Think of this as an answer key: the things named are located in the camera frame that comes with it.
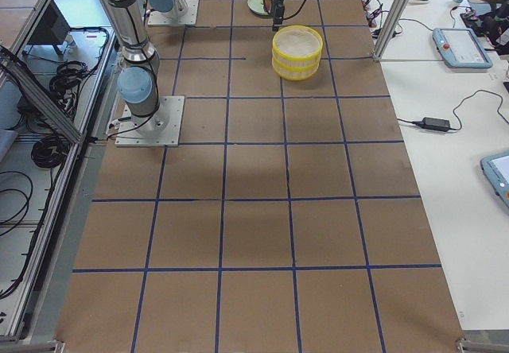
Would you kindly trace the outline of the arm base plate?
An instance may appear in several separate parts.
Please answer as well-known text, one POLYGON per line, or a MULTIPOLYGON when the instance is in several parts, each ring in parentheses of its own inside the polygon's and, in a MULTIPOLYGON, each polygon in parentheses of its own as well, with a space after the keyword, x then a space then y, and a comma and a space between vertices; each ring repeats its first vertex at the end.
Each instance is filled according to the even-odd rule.
POLYGON ((194 26, 200 0, 149 0, 148 26, 194 26))
POLYGON ((125 104, 122 114, 130 119, 120 123, 119 135, 115 136, 115 145, 118 147, 179 146, 184 106, 184 96, 161 96, 158 111, 146 122, 145 119, 132 116, 130 108, 125 104))

